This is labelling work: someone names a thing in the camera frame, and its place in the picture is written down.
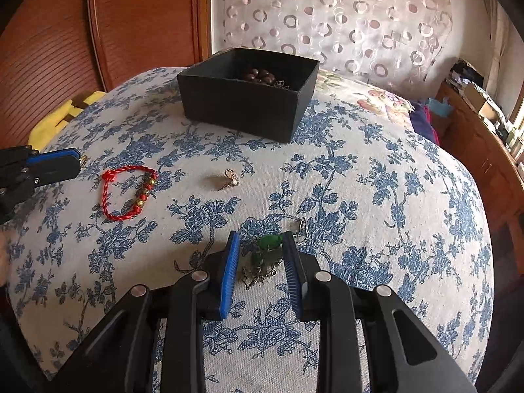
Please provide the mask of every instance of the wooden wardrobe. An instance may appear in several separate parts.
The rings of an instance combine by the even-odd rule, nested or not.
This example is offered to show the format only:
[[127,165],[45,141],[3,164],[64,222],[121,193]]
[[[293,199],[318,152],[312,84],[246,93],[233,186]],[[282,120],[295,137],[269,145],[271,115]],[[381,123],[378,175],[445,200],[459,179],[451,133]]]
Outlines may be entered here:
[[211,0],[24,0],[0,35],[0,148],[61,103],[210,53]]

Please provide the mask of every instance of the brown bead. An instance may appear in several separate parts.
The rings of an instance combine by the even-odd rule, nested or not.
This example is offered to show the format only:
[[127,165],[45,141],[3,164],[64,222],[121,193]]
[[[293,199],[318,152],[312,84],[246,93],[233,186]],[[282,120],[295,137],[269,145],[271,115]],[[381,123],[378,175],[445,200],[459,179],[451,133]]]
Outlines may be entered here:
[[262,78],[262,82],[270,86],[274,83],[274,80],[269,75],[266,75],[264,78]]

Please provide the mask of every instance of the sheer curtain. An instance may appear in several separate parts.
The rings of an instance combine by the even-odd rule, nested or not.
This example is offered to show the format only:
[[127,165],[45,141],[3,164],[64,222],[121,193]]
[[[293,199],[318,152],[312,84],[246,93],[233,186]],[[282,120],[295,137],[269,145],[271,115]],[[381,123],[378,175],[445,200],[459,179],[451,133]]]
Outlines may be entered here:
[[484,0],[491,18],[492,63],[488,76],[484,79],[484,89],[492,99],[497,97],[500,60],[508,44],[510,20],[497,0]]
[[405,97],[421,97],[453,28],[451,0],[222,0],[215,7],[217,49],[312,57]]

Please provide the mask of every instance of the open black box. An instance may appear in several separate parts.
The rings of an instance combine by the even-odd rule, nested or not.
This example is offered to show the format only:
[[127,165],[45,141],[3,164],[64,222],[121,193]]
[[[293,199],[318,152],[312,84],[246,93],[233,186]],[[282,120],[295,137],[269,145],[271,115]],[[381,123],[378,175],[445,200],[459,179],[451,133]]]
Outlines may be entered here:
[[[250,68],[267,69],[289,90],[239,80]],[[232,48],[184,70],[178,84],[189,119],[290,143],[318,72],[313,59]]]

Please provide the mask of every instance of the blue floral pattern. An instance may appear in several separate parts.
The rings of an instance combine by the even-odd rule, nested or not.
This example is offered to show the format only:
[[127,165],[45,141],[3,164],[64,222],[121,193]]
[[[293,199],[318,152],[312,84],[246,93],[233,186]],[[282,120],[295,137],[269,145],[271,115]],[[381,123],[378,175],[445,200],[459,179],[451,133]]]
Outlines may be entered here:
[[[291,144],[191,122],[177,72],[138,75],[73,120],[49,150],[77,147],[88,164],[77,179],[40,188],[5,227],[11,303],[46,374],[136,283],[176,282],[222,249],[231,230],[243,264],[260,236],[296,230],[305,218],[301,251],[349,285],[389,284],[474,382],[493,269],[478,189],[462,164],[412,131],[319,93]],[[112,223],[100,207],[100,175],[127,164],[155,168],[159,181],[140,216]],[[226,168],[240,186],[217,191]],[[111,210],[127,211],[141,183],[140,173],[119,175]],[[247,292],[239,282],[229,318],[204,324],[208,391],[314,391],[318,341],[318,323],[295,319],[281,267]],[[155,390],[162,347],[159,338]]]

